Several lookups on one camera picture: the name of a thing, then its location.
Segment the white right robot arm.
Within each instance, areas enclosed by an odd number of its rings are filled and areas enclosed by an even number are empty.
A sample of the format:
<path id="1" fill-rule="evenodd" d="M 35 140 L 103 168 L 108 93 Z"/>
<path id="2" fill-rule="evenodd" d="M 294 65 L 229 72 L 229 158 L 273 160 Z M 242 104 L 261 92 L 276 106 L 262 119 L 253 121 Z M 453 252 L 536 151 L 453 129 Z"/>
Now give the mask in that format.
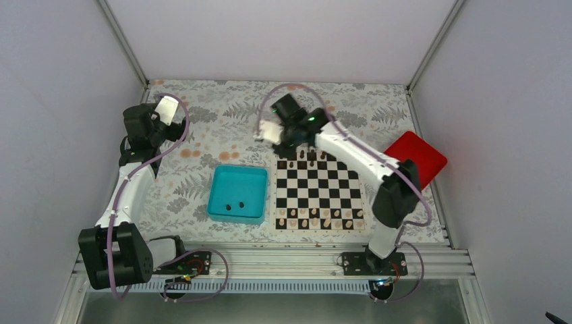
<path id="1" fill-rule="evenodd" d="M 372 148 L 327 109 L 307 111 L 291 94 L 272 104 L 271 111 L 279 120 L 260 118 L 257 136 L 271 143 L 275 154 L 290 157 L 303 144 L 313 146 L 346 164 L 375 189 L 371 204 L 375 226 L 365 264 L 372 274 L 383 274 L 391 266 L 390 255 L 397 249 L 405 218 L 423 200 L 418 166 L 410 159 L 400 161 Z"/>

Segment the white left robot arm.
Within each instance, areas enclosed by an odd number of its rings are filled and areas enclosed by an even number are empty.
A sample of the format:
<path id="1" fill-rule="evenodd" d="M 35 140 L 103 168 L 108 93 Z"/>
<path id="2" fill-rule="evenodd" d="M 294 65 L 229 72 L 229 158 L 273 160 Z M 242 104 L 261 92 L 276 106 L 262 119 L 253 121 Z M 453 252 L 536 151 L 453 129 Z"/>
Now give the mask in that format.
<path id="1" fill-rule="evenodd" d="M 94 227 L 83 229 L 78 245 L 90 285 L 95 290 L 144 284 L 162 265 L 170 273 L 183 271 L 188 255 L 177 236 L 145 240 L 138 226 L 144 201 L 156 180 L 164 142 L 179 146 L 187 121 L 173 120 L 179 102 L 164 96 L 155 103 L 123 112 L 127 135 L 120 144 L 119 176 L 113 195 Z"/>

